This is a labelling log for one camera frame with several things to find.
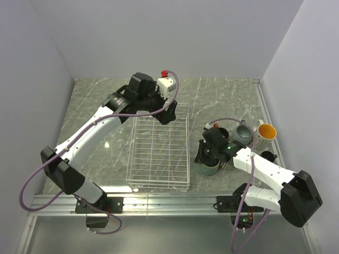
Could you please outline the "teal glazed ceramic mug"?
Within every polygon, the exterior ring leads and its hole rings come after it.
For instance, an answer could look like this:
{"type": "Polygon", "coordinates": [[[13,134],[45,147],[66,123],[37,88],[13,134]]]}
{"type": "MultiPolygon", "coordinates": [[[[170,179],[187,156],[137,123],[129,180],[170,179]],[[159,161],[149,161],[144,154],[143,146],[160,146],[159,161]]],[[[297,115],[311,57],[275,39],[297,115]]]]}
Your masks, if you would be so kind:
{"type": "Polygon", "coordinates": [[[220,162],[217,161],[213,163],[211,166],[205,165],[200,162],[195,162],[195,167],[197,168],[198,172],[205,176],[214,175],[219,169],[220,162]]]}

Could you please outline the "ribbed striped ceramic cup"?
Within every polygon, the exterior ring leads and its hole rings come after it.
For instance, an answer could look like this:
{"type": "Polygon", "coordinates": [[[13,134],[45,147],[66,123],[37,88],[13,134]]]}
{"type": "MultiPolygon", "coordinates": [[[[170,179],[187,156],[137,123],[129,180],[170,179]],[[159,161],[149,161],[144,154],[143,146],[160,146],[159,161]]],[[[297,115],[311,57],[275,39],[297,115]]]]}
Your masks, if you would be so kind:
{"type": "Polygon", "coordinates": [[[225,170],[234,170],[234,166],[229,163],[221,162],[220,167],[225,170]]]}

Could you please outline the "orange ceramic mug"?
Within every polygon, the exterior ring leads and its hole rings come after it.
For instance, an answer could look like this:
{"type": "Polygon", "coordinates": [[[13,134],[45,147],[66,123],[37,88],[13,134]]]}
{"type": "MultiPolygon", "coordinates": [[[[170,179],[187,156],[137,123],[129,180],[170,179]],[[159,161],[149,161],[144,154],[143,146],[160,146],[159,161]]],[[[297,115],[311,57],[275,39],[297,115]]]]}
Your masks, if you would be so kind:
{"type": "Polygon", "coordinates": [[[220,127],[217,123],[215,123],[215,124],[213,125],[213,127],[214,127],[214,128],[217,128],[217,129],[220,131],[221,135],[222,135],[224,138],[226,138],[226,139],[229,138],[229,132],[228,132],[225,128],[220,127]]]}

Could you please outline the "pale blue ceramic mug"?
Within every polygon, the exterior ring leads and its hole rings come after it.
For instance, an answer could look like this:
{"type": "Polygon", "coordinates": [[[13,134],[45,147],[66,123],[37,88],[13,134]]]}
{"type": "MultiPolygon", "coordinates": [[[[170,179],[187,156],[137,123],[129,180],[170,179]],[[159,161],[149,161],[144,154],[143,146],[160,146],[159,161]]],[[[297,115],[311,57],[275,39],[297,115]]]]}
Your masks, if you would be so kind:
{"type": "Polygon", "coordinates": [[[241,120],[240,124],[234,128],[231,134],[231,139],[233,141],[237,141],[247,146],[252,141],[253,134],[251,130],[245,126],[245,124],[246,124],[246,121],[241,120]]]}

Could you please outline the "small dark blue mug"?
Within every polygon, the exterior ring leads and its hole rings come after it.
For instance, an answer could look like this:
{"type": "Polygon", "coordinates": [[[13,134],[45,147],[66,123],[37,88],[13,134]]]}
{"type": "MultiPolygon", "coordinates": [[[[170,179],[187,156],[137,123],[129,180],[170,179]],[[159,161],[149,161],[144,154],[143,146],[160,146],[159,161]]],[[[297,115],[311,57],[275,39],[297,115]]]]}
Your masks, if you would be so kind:
{"type": "Polygon", "coordinates": [[[260,156],[270,162],[275,162],[276,158],[278,157],[278,155],[273,154],[270,151],[263,151],[260,156]]]}

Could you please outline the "floral white ceramic mug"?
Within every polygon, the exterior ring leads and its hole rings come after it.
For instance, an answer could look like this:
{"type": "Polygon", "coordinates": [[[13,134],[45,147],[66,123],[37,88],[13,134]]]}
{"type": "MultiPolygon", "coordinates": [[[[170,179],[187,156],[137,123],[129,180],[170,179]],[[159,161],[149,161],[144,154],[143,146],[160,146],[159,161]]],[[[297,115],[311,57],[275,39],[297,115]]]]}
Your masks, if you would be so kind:
{"type": "Polygon", "coordinates": [[[263,120],[258,120],[254,134],[256,139],[255,149],[263,150],[276,138],[277,131],[274,126],[265,123],[263,120]]]}

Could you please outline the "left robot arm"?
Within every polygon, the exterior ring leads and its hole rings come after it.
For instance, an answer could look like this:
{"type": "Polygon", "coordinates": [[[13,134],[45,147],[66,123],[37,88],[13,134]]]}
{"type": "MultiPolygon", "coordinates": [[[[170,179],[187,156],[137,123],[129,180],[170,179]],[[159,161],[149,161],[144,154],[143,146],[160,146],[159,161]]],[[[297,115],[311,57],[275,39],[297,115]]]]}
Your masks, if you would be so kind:
{"type": "Polygon", "coordinates": [[[70,138],[54,149],[45,147],[41,151],[44,173],[63,193],[87,201],[95,213],[104,211],[107,194],[82,175],[78,167],[109,132],[129,118],[150,115],[162,125],[174,121],[177,101],[168,100],[171,91],[179,91],[179,79],[172,71],[162,71],[157,80],[140,72],[133,74],[129,83],[109,94],[70,138]]]}

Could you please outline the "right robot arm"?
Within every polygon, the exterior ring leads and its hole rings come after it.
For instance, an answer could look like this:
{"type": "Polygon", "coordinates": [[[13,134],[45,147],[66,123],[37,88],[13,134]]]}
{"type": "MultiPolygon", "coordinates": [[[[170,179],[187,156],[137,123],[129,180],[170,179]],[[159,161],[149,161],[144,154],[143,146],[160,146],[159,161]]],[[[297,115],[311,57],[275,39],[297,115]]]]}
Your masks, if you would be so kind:
{"type": "Polygon", "coordinates": [[[234,166],[269,186],[269,189],[240,185],[231,197],[217,197],[217,209],[226,212],[277,211],[292,225],[303,227],[322,206],[317,187],[306,171],[296,173],[284,169],[252,153],[238,141],[228,141],[226,129],[205,128],[199,141],[194,162],[207,174],[213,174],[221,164],[234,166]]]}

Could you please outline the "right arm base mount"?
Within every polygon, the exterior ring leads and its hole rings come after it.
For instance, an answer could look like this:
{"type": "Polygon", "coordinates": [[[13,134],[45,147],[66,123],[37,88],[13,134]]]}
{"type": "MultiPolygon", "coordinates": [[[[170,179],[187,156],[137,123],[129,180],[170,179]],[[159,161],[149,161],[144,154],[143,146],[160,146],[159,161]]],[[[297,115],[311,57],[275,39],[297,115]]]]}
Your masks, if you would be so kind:
{"type": "MultiPolygon", "coordinates": [[[[235,223],[236,213],[238,210],[238,201],[233,196],[217,196],[216,203],[213,208],[218,213],[230,213],[231,223],[235,223]]],[[[243,204],[242,213],[239,217],[237,224],[238,229],[248,230],[254,225],[254,213],[263,212],[264,208],[257,206],[248,206],[246,203],[243,204]]]]}

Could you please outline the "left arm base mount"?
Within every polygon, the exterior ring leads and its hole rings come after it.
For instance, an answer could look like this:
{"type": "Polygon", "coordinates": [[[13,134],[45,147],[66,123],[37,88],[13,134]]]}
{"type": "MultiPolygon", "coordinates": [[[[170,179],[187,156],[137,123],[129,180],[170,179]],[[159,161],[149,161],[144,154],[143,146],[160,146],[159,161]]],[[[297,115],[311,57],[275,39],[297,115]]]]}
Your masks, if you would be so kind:
{"type": "Polygon", "coordinates": [[[85,223],[88,231],[95,234],[108,235],[118,232],[122,228],[122,220],[117,216],[123,211],[123,197],[103,197],[95,204],[75,195],[77,204],[76,214],[85,214],[85,223]],[[118,226],[113,231],[104,232],[110,218],[116,219],[118,226]]]}

